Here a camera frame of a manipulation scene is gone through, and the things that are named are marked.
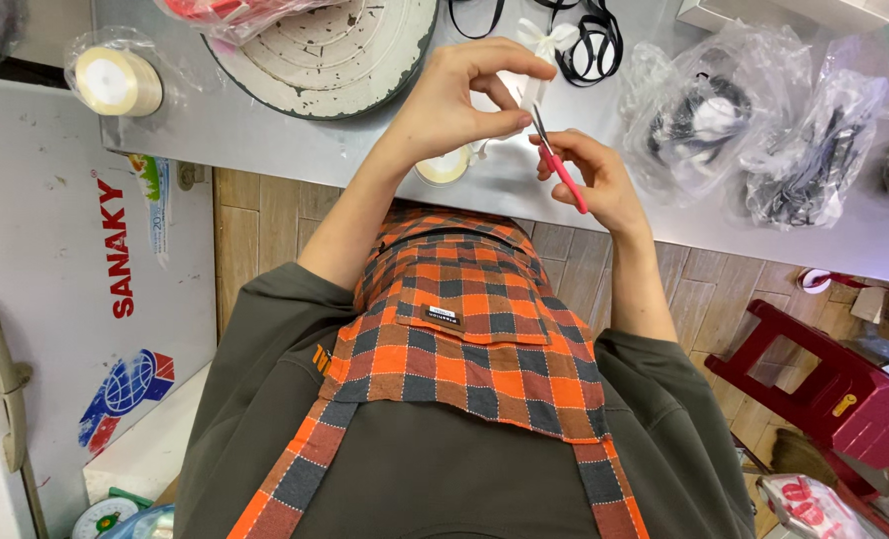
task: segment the wooden floor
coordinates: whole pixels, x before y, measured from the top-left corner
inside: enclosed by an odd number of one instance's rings
[[[284,178],[216,169],[217,286],[220,334],[242,284],[261,272],[293,261],[338,199],[340,190]],[[568,227],[520,222],[544,261],[558,297],[599,332],[610,321],[610,236]],[[761,298],[838,339],[858,330],[850,307],[857,295],[834,283],[822,294],[795,288],[800,268],[742,256],[657,244],[664,290],[681,346],[714,389],[731,430],[763,459],[783,419],[711,374],[708,354],[727,355],[751,329],[744,311]],[[768,385],[796,388],[816,366],[816,358],[776,343],[755,378]],[[761,503],[745,475],[758,508],[759,537],[777,518]]]

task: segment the white ribbon bow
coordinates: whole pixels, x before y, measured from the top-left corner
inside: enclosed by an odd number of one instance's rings
[[[559,24],[550,35],[545,35],[528,19],[517,21],[517,37],[525,45],[534,45],[534,55],[548,63],[554,63],[555,50],[566,51],[581,38],[581,31],[573,24]]]

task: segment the zipper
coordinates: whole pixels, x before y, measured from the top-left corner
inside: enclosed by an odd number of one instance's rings
[[[384,254],[385,252],[390,251],[391,249],[393,249],[397,246],[400,246],[402,244],[406,244],[412,240],[416,240],[419,238],[427,238],[428,236],[438,236],[440,234],[462,234],[464,236],[478,236],[481,238],[492,240],[493,242],[498,242],[502,246],[510,248],[514,251],[518,251],[522,254],[527,254],[526,252],[524,252],[524,250],[522,248],[513,246],[510,242],[508,242],[506,240],[502,240],[501,238],[498,238],[498,237],[488,234],[486,232],[481,232],[478,230],[471,230],[469,228],[462,228],[462,227],[444,227],[444,228],[434,228],[432,230],[426,230],[425,232],[419,232],[417,234],[412,234],[411,236],[405,236],[404,238],[399,238],[399,239],[393,241],[389,246],[386,246],[384,244],[384,242],[382,242],[381,247],[379,248],[379,255]]]

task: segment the white bag with red print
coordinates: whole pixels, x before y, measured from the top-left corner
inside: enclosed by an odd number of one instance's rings
[[[831,487],[807,476],[760,476],[761,500],[788,530],[813,539],[870,537]]]

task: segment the checkered apron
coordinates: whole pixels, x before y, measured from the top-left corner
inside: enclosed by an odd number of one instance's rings
[[[290,537],[361,403],[447,403],[572,444],[598,532],[647,537],[605,423],[590,330],[512,221],[397,203],[319,398],[228,535]]]

